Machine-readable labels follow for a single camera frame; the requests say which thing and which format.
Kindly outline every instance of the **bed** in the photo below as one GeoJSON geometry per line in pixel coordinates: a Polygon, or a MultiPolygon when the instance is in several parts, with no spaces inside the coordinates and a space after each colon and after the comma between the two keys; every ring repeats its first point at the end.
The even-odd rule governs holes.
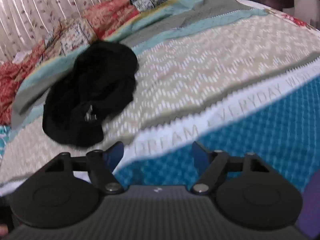
{"type": "Polygon", "coordinates": [[[125,186],[191,186],[199,176],[188,154],[194,140],[234,156],[256,152],[301,192],[319,167],[320,32],[267,6],[106,0],[60,22],[21,63],[5,67],[15,76],[0,82],[1,195],[60,152],[82,156],[116,141],[125,144],[115,170],[125,186]],[[136,54],[133,101],[103,122],[100,143],[60,145],[42,129],[47,90],[97,39],[136,54]]]}

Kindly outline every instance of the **metal screw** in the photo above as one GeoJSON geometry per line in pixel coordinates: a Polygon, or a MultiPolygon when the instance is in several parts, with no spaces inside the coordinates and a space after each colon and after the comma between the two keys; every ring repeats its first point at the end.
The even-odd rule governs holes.
{"type": "Polygon", "coordinates": [[[111,182],[106,185],[106,190],[110,192],[118,191],[121,189],[121,185],[116,182],[111,182]]]}
{"type": "Polygon", "coordinates": [[[207,192],[209,190],[209,186],[203,183],[195,184],[193,186],[193,190],[198,193],[207,192]]]}

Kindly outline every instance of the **leaf pattern curtain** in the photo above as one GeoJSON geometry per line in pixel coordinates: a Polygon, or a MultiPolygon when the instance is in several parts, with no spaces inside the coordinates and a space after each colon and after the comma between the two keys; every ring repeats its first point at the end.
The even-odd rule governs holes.
{"type": "Polygon", "coordinates": [[[0,0],[0,60],[31,49],[59,20],[104,0],[0,0]]]}

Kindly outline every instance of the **black fabric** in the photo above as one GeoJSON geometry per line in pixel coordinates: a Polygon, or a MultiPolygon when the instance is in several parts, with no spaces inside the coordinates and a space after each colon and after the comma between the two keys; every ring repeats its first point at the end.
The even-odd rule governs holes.
{"type": "Polygon", "coordinates": [[[93,43],[75,60],[72,72],[51,87],[43,131],[61,144],[89,147],[102,141],[102,121],[133,100],[137,68],[137,57],[127,46],[93,43]]]}

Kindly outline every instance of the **white logo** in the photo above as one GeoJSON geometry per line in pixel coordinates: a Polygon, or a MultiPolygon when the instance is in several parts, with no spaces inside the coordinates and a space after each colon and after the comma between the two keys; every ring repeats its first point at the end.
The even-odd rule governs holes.
{"type": "Polygon", "coordinates": [[[161,191],[162,188],[158,187],[158,188],[155,188],[153,191],[156,192],[156,193],[159,193],[159,191],[161,191]]]}

